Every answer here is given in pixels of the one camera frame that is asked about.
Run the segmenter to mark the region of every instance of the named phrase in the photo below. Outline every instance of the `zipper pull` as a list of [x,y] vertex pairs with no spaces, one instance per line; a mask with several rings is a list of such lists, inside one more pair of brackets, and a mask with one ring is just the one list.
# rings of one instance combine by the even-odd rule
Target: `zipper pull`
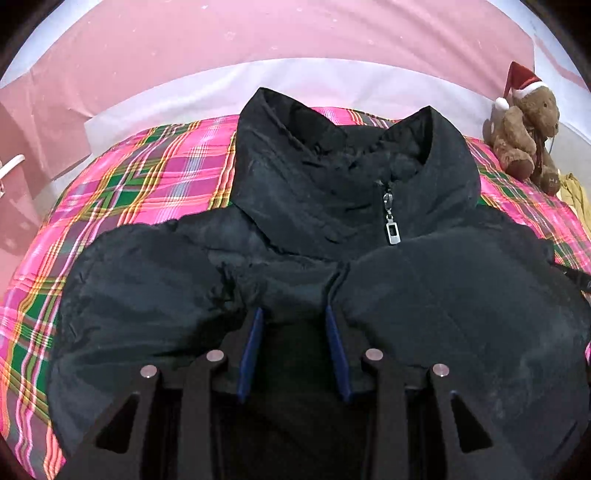
[[392,192],[388,190],[384,194],[384,210],[386,210],[386,233],[388,234],[388,241],[390,245],[400,243],[400,233],[398,232],[398,224],[394,221],[392,216]]

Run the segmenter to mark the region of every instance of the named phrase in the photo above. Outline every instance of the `plaid bedsheet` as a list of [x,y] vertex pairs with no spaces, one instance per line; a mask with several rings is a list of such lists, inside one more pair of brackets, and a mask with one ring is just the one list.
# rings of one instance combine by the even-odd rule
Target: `plaid bedsheet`
[[[317,110],[338,125],[392,125],[362,112]],[[72,262],[97,235],[119,225],[226,206],[237,122],[233,115],[164,125],[128,138],[80,174],[44,221],[0,305],[0,428],[34,477],[53,479],[64,462],[45,391],[54,320]],[[467,143],[480,170],[482,201],[552,238],[563,264],[591,273],[591,242],[570,208],[500,173],[482,142]]]

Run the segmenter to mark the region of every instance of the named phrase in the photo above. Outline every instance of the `brown teddy bear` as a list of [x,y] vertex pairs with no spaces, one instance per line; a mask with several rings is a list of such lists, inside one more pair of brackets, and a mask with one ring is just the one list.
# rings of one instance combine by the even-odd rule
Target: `brown teddy bear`
[[559,117],[552,90],[531,70],[512,62],[504,97],[495,102],[492,149],[503,171],[517,180],[531,179],[547,195],[560,190],[558,170],[544,146],[558,133]]

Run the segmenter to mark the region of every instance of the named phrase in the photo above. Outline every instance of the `santa hat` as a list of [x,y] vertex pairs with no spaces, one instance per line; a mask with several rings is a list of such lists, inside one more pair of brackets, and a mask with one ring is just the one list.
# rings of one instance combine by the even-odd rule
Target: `santa hat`
[[495,107],[499,110],[507,110],[509,108],[509,103],[506,100],[509,91],[513,94],[513,98],[521,100],[524,96],[529,95],[540,87],[547,87],[547,85],[530,69],[520,65],[516,61],[512,61],[509,66],[509,73],[507,74],[505,93],[503,98],[496,99]]

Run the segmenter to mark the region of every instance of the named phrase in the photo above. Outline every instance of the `teddy bear head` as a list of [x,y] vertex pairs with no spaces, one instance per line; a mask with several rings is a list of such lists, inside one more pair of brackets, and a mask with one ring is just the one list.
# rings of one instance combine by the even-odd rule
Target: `teddy bear head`
[[547,138],[556,136],[560,111],[556,105],[556,97],[552,90],[542,86],[521,99],[513,98],[513,102],[542,135]]

